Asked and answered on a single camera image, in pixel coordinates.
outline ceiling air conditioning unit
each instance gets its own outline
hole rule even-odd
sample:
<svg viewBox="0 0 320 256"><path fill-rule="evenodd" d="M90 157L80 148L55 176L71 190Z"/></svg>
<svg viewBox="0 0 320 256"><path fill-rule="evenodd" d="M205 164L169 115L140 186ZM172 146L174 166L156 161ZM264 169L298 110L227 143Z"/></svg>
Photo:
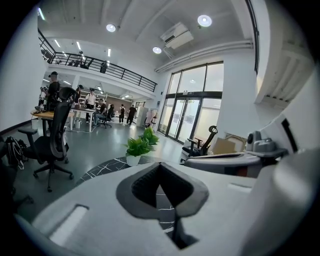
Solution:
<svg viewBox="0 0 320 256"><path fill-rule="evenodd" d="M176 49L194 39L190 31L181 22L171 27L165 32L161 39L167 48Z"/></svg>

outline railing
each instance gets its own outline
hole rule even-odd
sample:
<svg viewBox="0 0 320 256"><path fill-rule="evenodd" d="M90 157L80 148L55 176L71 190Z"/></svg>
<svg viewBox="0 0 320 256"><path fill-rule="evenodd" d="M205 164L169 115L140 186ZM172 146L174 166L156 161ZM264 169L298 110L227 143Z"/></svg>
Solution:
<svg viewBox="0 0 320 256"><path fill-rule="evenodd" d="M255 49L255 63L254 63L254 71L258 74L259 69L259 57L260 57L260 36L259 36L259 30L257 25L257 20L255 16L255 11L252 6L251 0L245 0L246 5L248 7L250 18L252 22L253 27L253 33L254 33L254 49Z"/></svg>
<svg viewBox="0 0 320 256"><path fill-rule="evenodd" d="M144 76L118 65L108 63L106 60L74 53L56 52L39 29L38 34L42 56L50 64L80 67L87 70L97 71L127 81L151 92L155 91L157 83L145 78Z"/></svg>

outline white plant pot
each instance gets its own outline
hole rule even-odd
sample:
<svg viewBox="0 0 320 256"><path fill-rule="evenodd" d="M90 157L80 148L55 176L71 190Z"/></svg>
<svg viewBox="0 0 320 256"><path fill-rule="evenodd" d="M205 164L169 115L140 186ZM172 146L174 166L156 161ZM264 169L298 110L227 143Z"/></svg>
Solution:
<svg viewBox="0 0 320 256"><path fill-rule="evenodd" d="M141 158L141 155L139 155L139 156L128 155L126 157L126 163L128 164L128 166L131 166L131 167L137 166L140 158Z"/></svg>

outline black baseboard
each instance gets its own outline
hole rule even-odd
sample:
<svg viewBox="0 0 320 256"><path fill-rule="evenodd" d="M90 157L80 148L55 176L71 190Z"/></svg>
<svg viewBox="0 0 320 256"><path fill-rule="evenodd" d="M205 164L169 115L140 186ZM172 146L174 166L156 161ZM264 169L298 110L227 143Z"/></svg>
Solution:
<svg viewBox="0 0 320 256"><path fill-rule="evenodd" d="M31 120L28 120L28 121L25 121L25 122L21 122L21 123L18 123L18 124L14 125L14 126L11 126L11 127L7 128L7 129L4 129L4 130L0 131L0 136L6 134L8 132L11 132L12 130L17 129L17 128L21 127L21 126L27 125L29 123L31 123Z"/></svg>

